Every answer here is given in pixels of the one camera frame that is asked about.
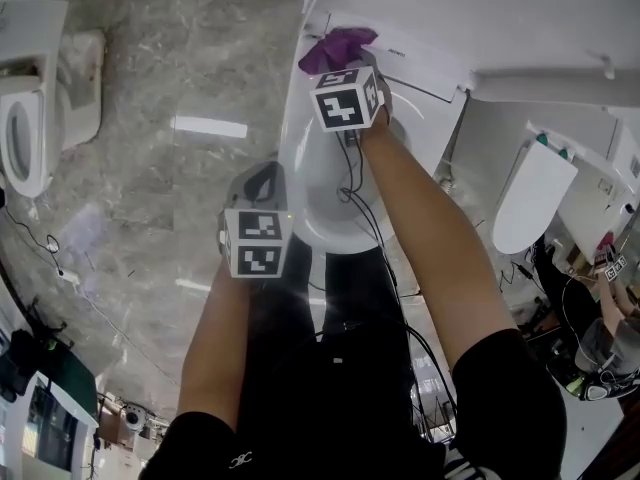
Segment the toilet lid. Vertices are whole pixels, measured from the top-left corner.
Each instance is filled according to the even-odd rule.
[[[515,254],[542,236],[577,173],[575,166],[539,142],[525,146],[498,200],[491,230],[496,249]]]
[[[36,197],[42,183],[42,93],[21,92],[0,98],[0,152],[9,183]]]

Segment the toilet base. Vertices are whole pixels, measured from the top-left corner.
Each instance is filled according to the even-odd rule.
[[[63,39],[57,92],[64,115],[63,150],[88,142],[100,128],[105,43],[100,30]]]

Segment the white box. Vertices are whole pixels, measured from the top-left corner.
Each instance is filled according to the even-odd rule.
[[[254,209],[224,211],[224,255],[232,277],[277,278],[282,275],[293,216]]]
[[[325,132],[369,128],[384,104],[371,66],[325,73],[311,99]]]

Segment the person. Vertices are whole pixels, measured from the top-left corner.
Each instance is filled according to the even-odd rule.
[[[586,373],[606,366],[614,376],[632,374],[640,367],[640,311],[620,280],[609,283],[604,272],[597,274],[597,303],[584,284],[558,270],[554,252],[542,235],[532,259],[576,366]]]
[[[413,425],[407,332],[381,249],[327,254],[316,336],[310,249],[293,236],[282,278],[260,288],[220,265],[184,361],[177,417],[143,480],[559,478],[559,389],[517,330],[473,226],[388,121],[382,108],[361,147],[452,368],[455,440],[431,444]]]

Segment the marble floor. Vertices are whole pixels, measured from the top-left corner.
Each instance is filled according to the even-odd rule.
[[[182,361],[220,262],[216,219],[229,182],[276,151],[303,0],[68,0],[67,29],[102,29],[103,121],[98,136],[66,151],[50,188],[35,200],[9,192],[9,209],[80,275],[61,281],[45,251],[2,212],[0,254],[25,302],[34,296],[52,325],[100,376],[101,387],[173,416]],[[176,115],[247,123],[248,137],[174,130]],[[477,223],[464,193],[452,197]],[[416,290],[397,242],[388,244],[401,294]],[[491,250],[511,278],[509,258]],[[314,258],[322,275],[322,258]],[[512,307],[537,288],[516,272],[504,286]],[[323,294],[311,289],[321,322]],[[404,299],[409,322],[442,350],[421,297]],[[424,395],[441,383],[417,344]]]

